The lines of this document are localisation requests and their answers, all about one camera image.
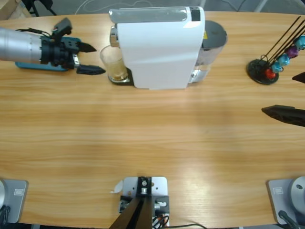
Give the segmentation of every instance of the robotic arm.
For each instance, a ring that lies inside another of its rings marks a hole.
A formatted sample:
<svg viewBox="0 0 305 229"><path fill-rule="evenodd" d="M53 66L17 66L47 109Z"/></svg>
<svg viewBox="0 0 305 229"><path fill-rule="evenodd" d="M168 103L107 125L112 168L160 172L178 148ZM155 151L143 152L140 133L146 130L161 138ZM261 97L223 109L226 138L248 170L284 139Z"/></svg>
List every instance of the robotic arm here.
<svg viewBox="0 0 305 229"><path fill-rule="evenodd" d="M65 69L76 68L79 74L104 73L105 70L99 66L80 64L79 52L95 52L96 49L87 43L63 38L64 35L71 34L71 31L72 25L68 18L54 26L52 35L31 28L15 31L0 27L0 60L51 63L53 66L61 65Z"/></svg>

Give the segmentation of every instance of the glass cup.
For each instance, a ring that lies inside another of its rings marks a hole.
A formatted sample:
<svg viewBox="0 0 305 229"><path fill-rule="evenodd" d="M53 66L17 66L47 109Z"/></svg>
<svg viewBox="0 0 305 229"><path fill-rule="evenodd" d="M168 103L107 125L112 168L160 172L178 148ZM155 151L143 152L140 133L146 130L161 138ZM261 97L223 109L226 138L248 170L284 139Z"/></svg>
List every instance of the glass cup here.
<svg viewBox="0 0 305 229"><path fill-rule="evenodd" d="M115 81L122 81L127 78L127 69L123 62L121 50L118 47L106 46L101 50L100 58L106 67L108 77Z"/></svg>

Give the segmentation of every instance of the blue capsule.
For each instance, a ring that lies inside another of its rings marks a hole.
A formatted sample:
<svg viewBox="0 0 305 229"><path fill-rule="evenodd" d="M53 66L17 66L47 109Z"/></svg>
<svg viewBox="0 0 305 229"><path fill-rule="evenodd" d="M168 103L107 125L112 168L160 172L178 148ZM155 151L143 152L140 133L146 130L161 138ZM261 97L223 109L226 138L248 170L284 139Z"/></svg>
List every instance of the blue capsule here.
<svg viewBox="0 0 305 229"><path fill-rule="evenodd" d="M280 73L283 71L283 68L278 61L271 65L271 69L273 73Z"/></svg>
<svg viewBox="0 0 305 229"><path fill-rule="evenodd" d="M300 36L295 40L295 45L298 50L305 49L305 35Z"/></svg>
<svg viewBox="0 0 305 229"><path fill-rule="evenodd" d="M290 63L290 59L286 53L281 55L278 59L278 62L280 63L281 66L286 66Z"/></svg>

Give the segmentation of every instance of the label sticker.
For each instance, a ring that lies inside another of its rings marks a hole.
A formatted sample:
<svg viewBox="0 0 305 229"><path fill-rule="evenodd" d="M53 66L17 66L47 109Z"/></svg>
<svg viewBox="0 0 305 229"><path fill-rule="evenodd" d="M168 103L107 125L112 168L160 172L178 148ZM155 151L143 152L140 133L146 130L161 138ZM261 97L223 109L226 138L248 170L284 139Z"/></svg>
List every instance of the label sticker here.
<svg viewBox="0 0 305 229"><path fill-rule="evenodd" d="M15 189L14 196L23 196L24 189Z"/></svg>
<svg viewBox="0 0 305 229"><path fill-rule="evenodd" d="M282 189L282 187L274 187L273 188L273 193L278 195L278 194L284 194L284 191Z"/></svg>
<svg viewBox="0 0 305 229"><path fill-rule="evenodd" d="M206 35L206 31L204 31L203 39L204 39L204 40L207 40L207 39L208 39L208 35Z"/></svg>

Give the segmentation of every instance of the wooden table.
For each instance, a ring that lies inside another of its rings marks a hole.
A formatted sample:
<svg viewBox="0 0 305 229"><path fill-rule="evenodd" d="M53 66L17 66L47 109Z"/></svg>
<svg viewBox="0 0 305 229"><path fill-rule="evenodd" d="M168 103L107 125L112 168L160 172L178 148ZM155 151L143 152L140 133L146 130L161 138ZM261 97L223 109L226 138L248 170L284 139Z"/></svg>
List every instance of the wooden table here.
<svg viewBox="0 0 305 229"><path fill-rule="evenodd" d="M207 12L228 44L207 78L185 90L150 91L111 84L107 76L22 70L0 62L0 176L29 182L21 222L110 226L124 177L168 179L171 224L209 228L271 224L266 181L305 174L305 128L261 112L274 104L304 109L304 71L293 59L270 86L246 64L266 53L296 15ZM51 30L63 16L0 21ZM69 16L72 35L109 44L105 14ZM99 53L83 64L102 66Z"/></svg>

